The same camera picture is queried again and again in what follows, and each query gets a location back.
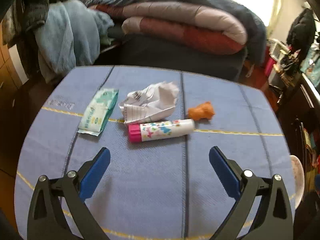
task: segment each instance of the crumpled receipt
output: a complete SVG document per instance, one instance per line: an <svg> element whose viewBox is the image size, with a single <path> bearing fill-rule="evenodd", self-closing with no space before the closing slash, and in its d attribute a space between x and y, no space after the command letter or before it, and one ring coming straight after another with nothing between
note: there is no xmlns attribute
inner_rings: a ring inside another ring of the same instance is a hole
<svg viewBox="0 0 320 240"><path fill-rule="evenodd" d="M179 88L174 83L151 84L144 90L130 92L119 104L125 124L156 122L170 116Z"/></svg>

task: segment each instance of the pink cap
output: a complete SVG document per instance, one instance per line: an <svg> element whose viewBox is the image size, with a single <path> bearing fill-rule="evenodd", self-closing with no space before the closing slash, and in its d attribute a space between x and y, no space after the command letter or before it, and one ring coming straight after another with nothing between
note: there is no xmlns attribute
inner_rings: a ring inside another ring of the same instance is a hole
<svg viewBox="0 0 320 240"><path fill-rule="evenodd" d="M142 142L141 130L139 124L129 124L129 141L130 142Z"/></svg>

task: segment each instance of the metal screw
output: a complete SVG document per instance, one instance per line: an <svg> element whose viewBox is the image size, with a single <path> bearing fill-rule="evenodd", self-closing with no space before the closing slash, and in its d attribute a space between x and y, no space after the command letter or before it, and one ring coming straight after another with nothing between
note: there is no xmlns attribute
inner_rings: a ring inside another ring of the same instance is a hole
<svg viewBox="0 0 320 240"><path fill-rule="evenodd" d="M39 177L39 181L41 181L41 182L45 181L45 179L46 179L46 176L45 176L45 175L41 175L41 176Z"/></svg>
<svg viewBox="0 0 320 240"><path fill-rule="evenodd" d="M76 173L75 171L69 171L69 172L68 172L68 177L69 177L69 178L74 178L74 177L76 176L76 174L77 174L77 173Z"/></svg>
<svg viewBox="0 0 320 240"><path fill-rule="evenodd" d="M250 170L245 170L243 173L246 177L252 177L252 175L253 175L252 171L250 171Z"/></svg>
<svg viewBox="0 0 320 240"><path fill-rule="evenodd" d="M282 178L281 178L281 176L280 176L279 174L276 174L276 175L275 175L275 179L278 180L278 181L280 181Z"/></svg>

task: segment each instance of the folded comforter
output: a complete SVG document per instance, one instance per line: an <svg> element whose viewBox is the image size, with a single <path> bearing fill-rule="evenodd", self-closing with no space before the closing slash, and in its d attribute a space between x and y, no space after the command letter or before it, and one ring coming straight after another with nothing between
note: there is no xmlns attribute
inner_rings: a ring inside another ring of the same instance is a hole
<svg viewBox="0 0 320 240"><path fill-rule="evenodd" d="M126 19L125 34L143 33L183 43L200 51L231 55L247 41L247 32L233 15L185 2L142 2L124 7L97 5L112 18Z"/></svg>
<svg viewBox="0 0 320 240"><path fill-rule="evenodd" d="M90 0L89 5L111 5L123 7L139 2L179 1L218 9L234 16L247 33L248 59L256 65L262 64L266 47L266 28L261 19L243 5L232 0Z"/></svg>

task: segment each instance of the black jacket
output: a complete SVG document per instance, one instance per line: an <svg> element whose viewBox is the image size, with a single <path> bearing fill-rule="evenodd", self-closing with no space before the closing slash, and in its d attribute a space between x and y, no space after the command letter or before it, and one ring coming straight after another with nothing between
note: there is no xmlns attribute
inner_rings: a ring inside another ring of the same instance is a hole
<svg viewBox="0 0 320 240"><path fill-rule="evenodd" d="M300 62L306 58L315 39L315 33L316 24L313 11L306 8L292 23L287 37L287 44L292 45L294 50L301 49L299 53Z"/></svg>

